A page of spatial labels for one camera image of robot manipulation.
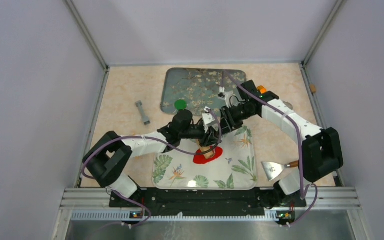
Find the wooden rolling pin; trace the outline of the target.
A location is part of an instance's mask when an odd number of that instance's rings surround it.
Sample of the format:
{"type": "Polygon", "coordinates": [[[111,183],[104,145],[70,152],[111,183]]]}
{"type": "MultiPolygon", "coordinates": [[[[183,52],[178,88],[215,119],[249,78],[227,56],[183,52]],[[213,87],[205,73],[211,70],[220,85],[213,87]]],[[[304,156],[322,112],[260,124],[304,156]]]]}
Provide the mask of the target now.
{"type": "Polygon", "coordinates": [[[211,145],[210,146],[202,146],[200,144],[199,140],[196,140],[195,142],[198,146],[198,150],[196,152],[197,155],[204,157],[206,160],[211,159],[216,155],[216,151],[214,150],[214,148],[211,145]]]}

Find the red dough piece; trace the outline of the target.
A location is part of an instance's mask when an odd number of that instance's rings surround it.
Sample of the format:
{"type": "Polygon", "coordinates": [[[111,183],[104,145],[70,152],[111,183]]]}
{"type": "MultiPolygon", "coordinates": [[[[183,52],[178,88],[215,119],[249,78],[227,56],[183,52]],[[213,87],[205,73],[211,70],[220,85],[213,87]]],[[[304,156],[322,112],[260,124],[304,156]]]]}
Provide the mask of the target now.
{"type": "Polygon", "coordinates": [[[214,150],[214,155],[212,157],[206,158],[205,155],[195,155],[193,157],[193,163],[197,165],[205,165],[214,160],[217,160],[223,154],[223,149],[217,146],[214,150]]]}

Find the white leaf pattern tray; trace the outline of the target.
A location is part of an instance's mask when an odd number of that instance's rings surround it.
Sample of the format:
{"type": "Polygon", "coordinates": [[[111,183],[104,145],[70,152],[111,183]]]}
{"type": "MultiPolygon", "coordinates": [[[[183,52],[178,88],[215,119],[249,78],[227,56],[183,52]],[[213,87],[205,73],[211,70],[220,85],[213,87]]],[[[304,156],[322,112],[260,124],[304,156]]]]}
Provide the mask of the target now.
{"type": "Polygon", "coordinates": [[[194,140],[183,140],[181,153],[172,150],[157,153],[153,162],[152,182],[163,190],[250,190],[258,182],[252,131],[243,126],[224,135],[218,145],[223,154],[207,164],[193,163],[197,152],[194,140]]]}

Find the small round metal cup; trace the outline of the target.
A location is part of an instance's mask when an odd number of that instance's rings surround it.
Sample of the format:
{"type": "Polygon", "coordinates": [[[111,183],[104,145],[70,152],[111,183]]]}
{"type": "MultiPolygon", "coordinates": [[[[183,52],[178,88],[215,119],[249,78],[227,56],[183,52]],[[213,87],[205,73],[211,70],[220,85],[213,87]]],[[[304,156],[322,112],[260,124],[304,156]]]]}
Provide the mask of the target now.
{"type": "Polygon", "coordinates": [[[289,103],[289,102],[287,102],[287,101],[284,101],[283,102],[290,110],[293,110],[294,109],[294,107],[293,107],[293,105],[291,104],[291,103],[289,103]]]}

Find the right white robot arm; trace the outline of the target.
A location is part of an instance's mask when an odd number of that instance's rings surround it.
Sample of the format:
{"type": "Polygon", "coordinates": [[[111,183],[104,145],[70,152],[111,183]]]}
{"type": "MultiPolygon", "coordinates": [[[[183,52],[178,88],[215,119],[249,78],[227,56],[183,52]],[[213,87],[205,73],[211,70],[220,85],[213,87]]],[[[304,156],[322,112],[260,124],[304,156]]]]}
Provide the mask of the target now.
{"type": "Polygon", "coordinates": [[[234,104],[233,92],[219,91],[225,106],[221,108],[221,127],[224,134],[242,127],[244,120],[259,116],[276,125],[298,146],[298,169],[277,181],[273,200],[287,206],[294,193],[305,196],[307,185],[317,182],[344,165],[340,136],[336,129],[322,128],[298,115],[271,91],[258,89],[253,80],[237,86],[240,96],[234,104]]]}

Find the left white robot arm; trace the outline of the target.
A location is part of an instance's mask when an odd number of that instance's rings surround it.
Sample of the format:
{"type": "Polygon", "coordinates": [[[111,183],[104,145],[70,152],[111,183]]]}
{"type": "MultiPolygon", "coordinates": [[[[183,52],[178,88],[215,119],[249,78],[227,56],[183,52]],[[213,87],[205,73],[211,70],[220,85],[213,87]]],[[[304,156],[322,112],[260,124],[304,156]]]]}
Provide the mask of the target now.
{"type": "Polygon", "coordinates": [[[180,149],[182,140],[197,140],[200,147],[209,147],[199,152],[203,156],[221,144],[222,135],[221,121],[212,109],[206,108],[197,123],[193,123],[189,110],[182,109],[166,126],[148,134],[120,136],[107,132],[83,157],[81,174],[102,188],[114,188],[117,181],[131,186],[133,181],[123,174],[130,159],[171,151],[196,156],[196,152],[180,149]]]}

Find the green dough disc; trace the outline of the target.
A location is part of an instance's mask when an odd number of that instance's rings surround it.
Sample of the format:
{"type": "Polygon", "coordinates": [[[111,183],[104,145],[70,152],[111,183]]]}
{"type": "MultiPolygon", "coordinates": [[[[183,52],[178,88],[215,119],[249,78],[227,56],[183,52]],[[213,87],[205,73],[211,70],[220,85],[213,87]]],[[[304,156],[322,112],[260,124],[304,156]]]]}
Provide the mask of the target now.
{"type": "Polygon", "coordinates": [[[185,110],[187,107],[188,107],[188,104],[184,99],[178,99],[174,102],[174,108],[177,111],[185,110]]]}

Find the orange toy carrot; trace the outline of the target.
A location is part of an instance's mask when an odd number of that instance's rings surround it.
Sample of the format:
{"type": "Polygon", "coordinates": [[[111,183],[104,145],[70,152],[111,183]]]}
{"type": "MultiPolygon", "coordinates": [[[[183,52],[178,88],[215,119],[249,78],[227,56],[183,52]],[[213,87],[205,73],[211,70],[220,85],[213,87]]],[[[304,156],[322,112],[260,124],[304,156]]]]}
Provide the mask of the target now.
{"type": "Polygon", "coordinates": [[[261,93],[261,94],[264,94],[267,92],[267,89],[265,87],[263,87],[262,85],[258,86],[257,87],[257,90],[261,93]]]}

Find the teal blossom pattern tray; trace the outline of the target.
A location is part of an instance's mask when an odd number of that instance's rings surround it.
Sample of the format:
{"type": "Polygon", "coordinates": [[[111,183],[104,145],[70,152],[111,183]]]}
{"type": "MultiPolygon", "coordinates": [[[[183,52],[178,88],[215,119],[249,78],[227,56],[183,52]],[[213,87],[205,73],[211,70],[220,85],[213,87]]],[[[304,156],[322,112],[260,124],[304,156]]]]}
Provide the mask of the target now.
{"type": "Polygon", "coordinates": [[[200,116],[205,107],[214,110],[220,116],[220,109],[226,105],[224,99],[218,97],[220,84],[226,92],[238,94],[237,85],[225,76],[222,69],[173,67],[165,75],[160,109],[163,113],[177,113],[175,102],[183,100],[186,109],[194,116],[200,116]]]}

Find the grey dumbbell shaped tool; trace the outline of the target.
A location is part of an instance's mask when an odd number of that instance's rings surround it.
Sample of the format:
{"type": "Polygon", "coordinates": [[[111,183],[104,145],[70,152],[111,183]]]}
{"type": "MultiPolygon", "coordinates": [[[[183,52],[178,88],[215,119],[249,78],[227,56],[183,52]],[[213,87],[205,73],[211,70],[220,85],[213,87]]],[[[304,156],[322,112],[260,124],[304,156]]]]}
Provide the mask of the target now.
{"type": "Polygon", "coordinates": [[[146,115],[145,111],[144,111],[144,108],[143,108],[143,103],[139,100],[137,102],[135,102],[135,106],[137,107],[138,111],[139,111],[139,114],[140,114],[140,117],[141,117],[141,120],[142,120],[142,123],[146,126],[146,125],[149,125],[151,123],[149,117],[146,115]]]}

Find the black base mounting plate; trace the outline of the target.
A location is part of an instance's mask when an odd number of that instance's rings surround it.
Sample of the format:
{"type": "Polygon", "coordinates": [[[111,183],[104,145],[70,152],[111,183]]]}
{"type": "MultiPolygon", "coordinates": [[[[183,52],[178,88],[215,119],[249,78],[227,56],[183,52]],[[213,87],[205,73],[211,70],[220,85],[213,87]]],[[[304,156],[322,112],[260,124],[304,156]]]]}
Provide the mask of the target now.
{"type": "Polygon", "coordinates": [[[239,217],[262,216],[274,208],[300,208],[307,206],[299,193],[285,195],[279,190],[163,190],[143,188],[131,196],[131,202],[115,193],[110,195],[111,208],[134,208],[135,203],[147,207],[153,217],[239,217]]]}

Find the small wooden block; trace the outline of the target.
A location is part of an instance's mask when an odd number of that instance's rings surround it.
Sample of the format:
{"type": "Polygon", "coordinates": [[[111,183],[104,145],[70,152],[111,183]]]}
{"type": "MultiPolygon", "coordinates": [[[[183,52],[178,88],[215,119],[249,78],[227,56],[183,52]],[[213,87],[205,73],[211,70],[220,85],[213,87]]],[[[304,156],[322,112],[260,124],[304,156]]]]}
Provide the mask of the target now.
{"type": "Polygon", "coordinates": [[[314,84],[310,84],[309,89],[312,94],[315,94],[317,92],[317,88],[314,84]]]}

